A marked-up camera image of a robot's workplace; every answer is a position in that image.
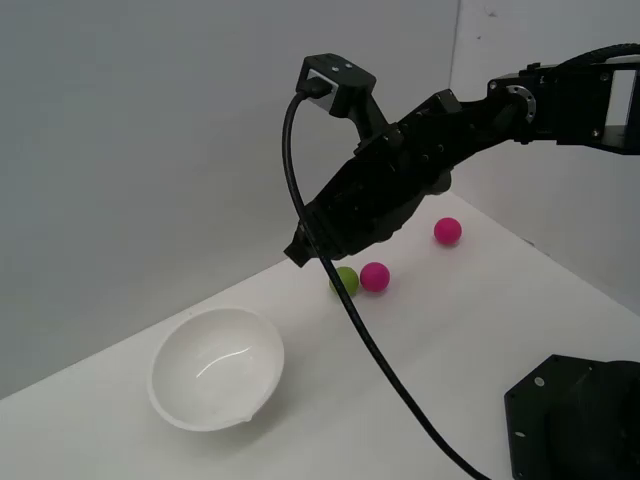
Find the table surface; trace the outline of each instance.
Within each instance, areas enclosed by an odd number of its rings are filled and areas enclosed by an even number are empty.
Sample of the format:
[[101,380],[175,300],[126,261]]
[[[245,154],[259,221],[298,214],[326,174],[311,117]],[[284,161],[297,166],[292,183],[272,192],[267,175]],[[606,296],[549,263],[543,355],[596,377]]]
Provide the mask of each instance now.
[[[435,221],[460,220],[456,248]],[[381,261],[382,296],[355,302],[444,437],[494,480],[511,478],[504,393],[552,353],[640,361],[640,318],[457,197],[427,198]],[[274,396],[246,424],[181,431],[149,404],[158,345],[180,321],[244,306],[285,345]],[[462,479],[369,357],[317,262],[283,262],[0,401],[2,478]]]

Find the black robotic arm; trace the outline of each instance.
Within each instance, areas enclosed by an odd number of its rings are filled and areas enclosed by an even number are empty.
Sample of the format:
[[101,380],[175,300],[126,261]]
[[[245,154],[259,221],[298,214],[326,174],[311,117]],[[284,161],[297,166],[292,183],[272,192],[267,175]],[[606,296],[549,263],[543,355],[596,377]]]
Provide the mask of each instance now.
[[[355,156],[305,206],[322,251],[337,260],[388,240],[425,195],[449,189],[457,164],[507,140],[639,155],[640,82],[627,124],[606,125],[614,73],[637,72],[640,59],[629,55],[638,54],[636,44],[617,45],[557,66],[532,64],[491,80],[483,100],[460,102],[443,90],[397,123],[388,123],[373,99],[371,74],[334,54],[305,58],[296,90],[323,79],[331,92],[313,101],[352,120],[360,136]],[[613,58],[619,60],[605,63]],[[298,266],[316,256],[300,225],[285,253]]]

